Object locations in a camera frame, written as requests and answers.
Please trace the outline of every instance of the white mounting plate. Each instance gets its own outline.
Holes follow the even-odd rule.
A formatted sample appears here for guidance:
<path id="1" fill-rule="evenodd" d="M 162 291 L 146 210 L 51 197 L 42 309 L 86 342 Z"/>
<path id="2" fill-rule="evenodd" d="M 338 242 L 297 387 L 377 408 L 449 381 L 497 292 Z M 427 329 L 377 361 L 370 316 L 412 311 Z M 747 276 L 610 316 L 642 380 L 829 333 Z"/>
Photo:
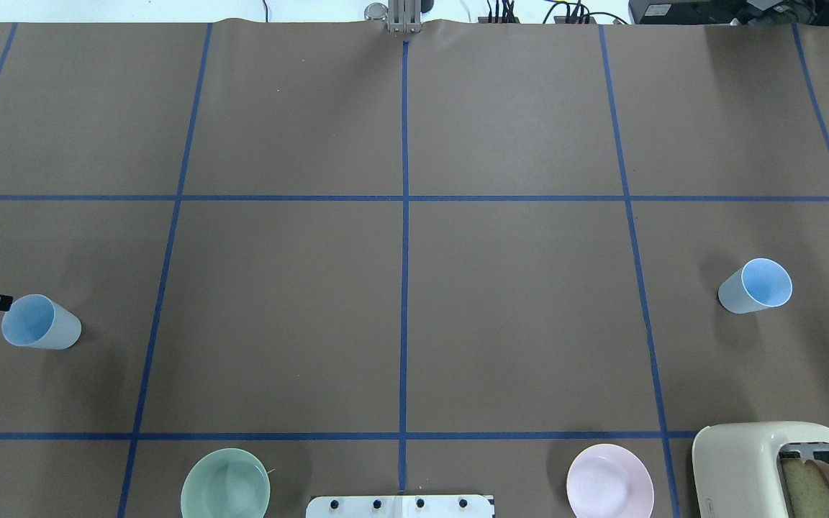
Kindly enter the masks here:
<path id="1" fill-rule="evenodd" d="M 465 507 L 461 506 L 461 501 L 466 502 Z M 494 497 L 482 495 L 316 497 L 306 507 L 306 518 L 366 517 L 494 518 Z"/>

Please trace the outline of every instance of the cup rim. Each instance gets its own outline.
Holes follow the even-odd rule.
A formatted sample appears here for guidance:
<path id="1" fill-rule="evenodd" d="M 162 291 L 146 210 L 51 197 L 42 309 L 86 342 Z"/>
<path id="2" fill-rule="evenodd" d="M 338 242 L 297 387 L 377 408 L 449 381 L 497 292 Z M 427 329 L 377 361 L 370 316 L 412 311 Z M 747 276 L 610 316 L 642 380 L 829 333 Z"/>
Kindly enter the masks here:
<path id="1" fill-rule="evenodd" d="M 756 265 L 757 263 L 766 263 L 767 265 L 772 265 L 775 268 L 778 268 L 779 272 L 781 272 L 782 275 L 785 276 L 787 282 L 789 282 L 789 295 L 786 297 L 785 301 L 779 302 L 779 304 L 767 304 L 766 302 L 757 301 L 756 297 L 754 297 L 754 295 L 753 295 L 753 293 L 751 293 L 750 289 L 747 289 L 747 285 L 744 284 L 744 272 L 746 272 L 747 268 L 750 268 L 750 265 Z M 774 261 L 772 259 L 767 259 L 766 257 L 756 257 L 754 259 L 750 259 L 750 261 L 748 261 L 747 263 L 744 263 L 744 266 L 741 266 L 741 268 L 740 268 L 740 286 L 741 286 L 741 288 L 744 289 L 744 293 L 746 293 L 747 296 L 750 297 L 751 301 L 754 301 L 757 304 L 763 306 L 763 308 L 779 308 L 779 306 L 784 305 L 786 302 L 789 301 L 789 299 L 792 298 L 793 285 L 792 285 L 792 276 L 789 275 L 789 270 L 787 270 L 786 268 L 783 268 L 783 265 L 780 265 L 780 263 L 777 263 L 776 261 Z"/>
<path id="2" fill-rule="evenodd" d="M 12 309 L 14 309 L 14 305 L 19 304 L 21 301 L 27 301 L 28 299 L 44 299 L 44 301 L 49 303 L 49 305 L 50 305 L 50 323 L 49 323 L 49 325 L 47 325 L 47 332 L 44 332 L 44 334 L 40 335 L 40 337 L 37 338 L 36 340 L 32 340 L 32 341 L 29 341 L 27 343 L 14 343 L 14 341 L 12 341 L 12 339 L 9 338 L 8 335 L 6 335 L 6 320 L 11 320 L 11 318 L 16 318 L 16 316 L 14 316 L 14 314 L 12 314 L 11 317 L 9 318 L 9 314 L 12 311 Z M 53 300 L 50 299 L 50 297 L 47 297 L 46 295 L 40 295 L 40 293 L 30 293 L 28 295 L 25 295 L 24 297 L 21 297 L 21 298 L 17 299 L 16 301 L 12 302 L 12 306 L 9 309 L 9 311 L 4 312 L 4 314 L 2 315 L 2 324 L 0 324 L 0 328 L 2 328 L 2 337 L 4 339 L 6 339 L 6 341 L 9 342 L 9 344 L 14 345 L 15 347 L 29 347 L 29 345 L 34 345 L 37 342 L 42 341 L 44 338 L 47 337 L 47 335 L 50 334 L 50 331 L 53 330 L 53 322 L 56 322 L 56 303 L 53 302 Z"/>

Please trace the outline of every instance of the white bracket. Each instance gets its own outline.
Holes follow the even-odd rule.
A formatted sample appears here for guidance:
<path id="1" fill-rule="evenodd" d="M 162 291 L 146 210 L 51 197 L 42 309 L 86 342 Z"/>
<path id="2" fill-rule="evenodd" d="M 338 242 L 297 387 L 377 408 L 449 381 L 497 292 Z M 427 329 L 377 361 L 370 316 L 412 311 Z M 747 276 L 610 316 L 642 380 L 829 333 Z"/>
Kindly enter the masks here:
<path id="1" fill-rule="evenodd" d="M 494 518 L 494 497 L 482 495 L 392 495 L 317 497 L 306 518 Z"/>
<path id="2" fill-rule="evenodd" d="M 421 0 L 389 0 L 389 32 L 421 32 Z"/>

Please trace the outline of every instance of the electronic device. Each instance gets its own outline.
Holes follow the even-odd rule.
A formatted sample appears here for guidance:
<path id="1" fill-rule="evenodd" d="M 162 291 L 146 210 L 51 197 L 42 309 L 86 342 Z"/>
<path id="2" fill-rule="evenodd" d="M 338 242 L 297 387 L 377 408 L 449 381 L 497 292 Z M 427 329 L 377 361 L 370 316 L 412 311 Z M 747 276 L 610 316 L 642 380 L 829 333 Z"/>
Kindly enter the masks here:
<path id="1" fill-rule="evenodd" d="M 806 515 L 808 505 L 829 506 L 829 427 L 797 421 L 705 427 L 693 442 L 693 475 L 705 518 Z"/>
<path id="2" fill-rule="evenodd" d="M 629 0 L 629 14 L 643 25 L 829 26 L 829 0 Z"/>
<path id="3" fill-rule="evenodd" d="M 484 495 L 383 495 L 316 497 L 306 518 L 494 518 L 494 497 Z"/>

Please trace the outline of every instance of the blue plastic cup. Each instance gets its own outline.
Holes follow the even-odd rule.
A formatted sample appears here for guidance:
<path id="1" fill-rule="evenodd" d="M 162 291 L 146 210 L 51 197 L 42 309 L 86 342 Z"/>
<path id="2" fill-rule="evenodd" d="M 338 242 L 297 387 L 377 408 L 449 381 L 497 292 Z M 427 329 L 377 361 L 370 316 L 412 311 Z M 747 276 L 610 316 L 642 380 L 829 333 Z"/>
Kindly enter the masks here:
<path id="1" fill-rule="evenodd" d="M 718 288 L 718 301 L 733 314 L 776 308 L 792 297 L 792 278 L 779 263 L 751 259 Z"/>
<path id="2" fill-rule="evenodd" d="M 11 345 L 64 350 L 82 334 L 82 322 L 43 295 L 26 295 L 2 316 L 2 335 Z"/>

